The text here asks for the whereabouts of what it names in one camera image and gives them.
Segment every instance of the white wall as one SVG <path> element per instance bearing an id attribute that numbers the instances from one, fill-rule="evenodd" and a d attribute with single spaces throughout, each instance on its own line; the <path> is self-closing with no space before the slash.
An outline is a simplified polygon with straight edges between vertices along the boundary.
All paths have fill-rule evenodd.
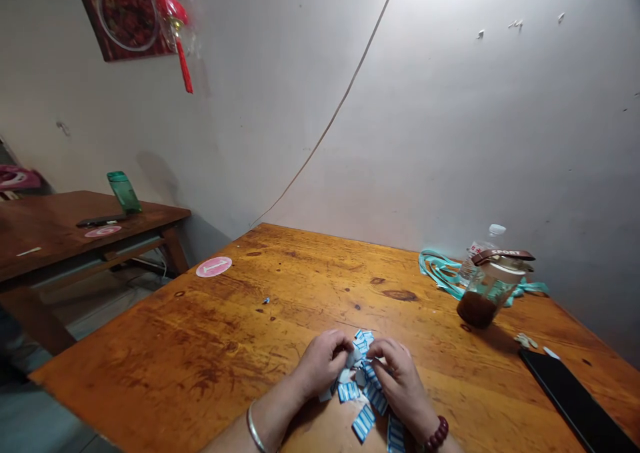
<path id="1" fill-rule="evenodd" d="M 191 208 L 198 259 L 302 165 L 384 3 L 196 0 L 191 97 L 174 57 L 104 63 L 80 0 L 0 1 L 0 135 L 58 191 L 107 192 L 123 169 L 143 199 Z M 263 220 L 454 255 L 502 223 L 639 365 L 639 33 L 640 0 L 391 0 Z"/>

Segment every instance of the food poster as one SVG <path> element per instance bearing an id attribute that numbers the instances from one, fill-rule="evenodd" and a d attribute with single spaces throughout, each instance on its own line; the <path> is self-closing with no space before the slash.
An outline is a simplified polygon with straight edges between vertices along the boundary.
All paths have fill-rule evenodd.
<path id="1" fill-rule="evenodd" d="M 154 0 L 82 0 L 105 61 L 172 53 Z"/>

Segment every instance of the black smartphone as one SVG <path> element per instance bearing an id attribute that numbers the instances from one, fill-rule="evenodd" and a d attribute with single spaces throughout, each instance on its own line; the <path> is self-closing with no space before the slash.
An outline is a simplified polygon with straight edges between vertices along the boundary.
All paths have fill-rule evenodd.
<path id="1" fill-rule="evenodd" d="M 117 223 L 120 220 L 124 220 L 127 218 L 127 215 L 121 213 L 120 215 L 111 215 L 110 217 L 99 217 L 96 219 L 86 219 L 79 221 L 76 223 L 76 227 L 85 228 L 85 227 L 100 227 L 102 225 L 108 225 L 109 223 Z"/>
<path id="2" fill-rule="evenodd" d="M 590 453 L 638 453 L 622 431 L 560 360 L 522 348 L 520 358 Z"/>

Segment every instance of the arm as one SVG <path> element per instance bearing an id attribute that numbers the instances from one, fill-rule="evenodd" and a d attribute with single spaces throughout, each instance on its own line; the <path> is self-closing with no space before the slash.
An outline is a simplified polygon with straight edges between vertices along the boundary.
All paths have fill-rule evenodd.
<path id="1" fill-rule="evenodd" d="M 253 404 L 253 424 L 267 453 L 275 453 L 287 427 L 302 405 L 325 391 L 347 363 L 353 344 L 344 332 L 330 330 L 316 336 L 300 363 L 266 395 Z M 201 453 L 259 453 L 247 415 L 243 413 Z"/>
<path id="2" fill-rule="evenodd" d="M 427 397 L 425 387 L 415 369 L 407 348 L 390 338 L 375 340 L 368 358 L 383 358 L 393 370 L 391 376 L 377 359 L 372 362 L 382 390 L 393 412 L 409 429 L 418 444 L 423 445 L 440 426 L 440 419 Z M 452 435 L 448 435 L 438 453 L 463 453 Z"/>

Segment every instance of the hanging ornament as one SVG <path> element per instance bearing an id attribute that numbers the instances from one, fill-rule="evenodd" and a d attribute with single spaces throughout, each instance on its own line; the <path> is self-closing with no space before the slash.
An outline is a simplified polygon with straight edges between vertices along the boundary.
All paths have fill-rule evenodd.
<path id="1" fill-rule="evenodd" d="M 185 44 L 192 43 L 193 34 L 190 32 L 189 15 L 184 6 L 186 0 L 155 0 L 160 16 L 163 18 L 162 32 L 172 49 L 177 52 L 180 59 L 182 78 L 185 82 L 185 89 L 188 93 L 193 93 L 191 84 L 191 74 L 187 64 Z"/>
<path id="2" fill-rule="evenodd" d="M 185 56 L 185 50 L 182 46 L 182 40 L 180 38 L 180 32 L 189 24 L 189 16 L 187 11 L 178 0 L 156 0 L 160 12 L 164 16 L 166 22 L 168 22 L 173 30 L 173 37 L 175 40 L 175 47 L 180 58 L 180 68 L 182 69 L 182 78 L 185 81 L 185 88 L 187 92 L 193 93 L 193 86 L 191 85 L 191 74 L 189 73 L 189 66 L 187 65 L 187 58 Z"/>

